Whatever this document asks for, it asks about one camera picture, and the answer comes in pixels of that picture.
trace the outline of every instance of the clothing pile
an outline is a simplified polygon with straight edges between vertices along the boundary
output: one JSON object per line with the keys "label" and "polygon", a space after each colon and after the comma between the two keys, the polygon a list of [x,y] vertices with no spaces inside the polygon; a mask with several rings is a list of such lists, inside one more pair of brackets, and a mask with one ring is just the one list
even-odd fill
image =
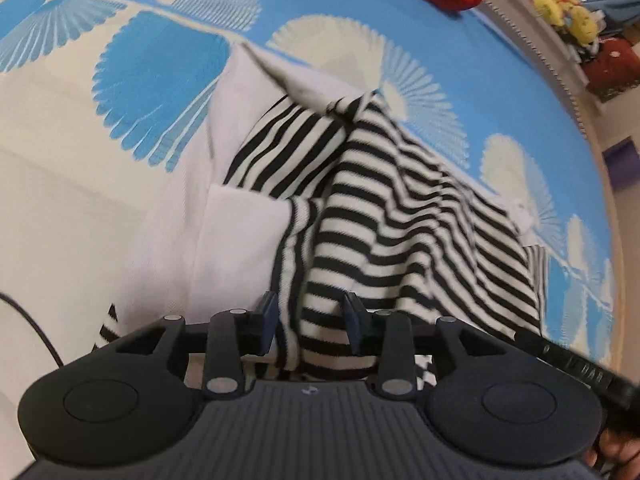
{"label": "clothing pile", "polygon": [[584,63],[598,55],[598,35],[605,28],[604,13],[590,12],[580,0],[532,0],[540,16],[567,44],[575,62]]}
{"label": "clothing pile", "polygon": [[640,84],[640,0],[587,0],[584,7],[606,15],[611,36],[600,41],[597,59],[583,66],[587,89],[606,102]]}
{"label": "clothing pile", "polygon": [[[546,260],[523,247],[529,227],[400,127],[380,94],[237,45],[97,346],[168,313],[194,323],[250,310],[267,290],[281,327],[267,356],[246,358],[258,377],[371,373],[376,359],[348,345],[345,291],[370,310],[539,333]],[[433,382],[429,358],[416,362]]]}

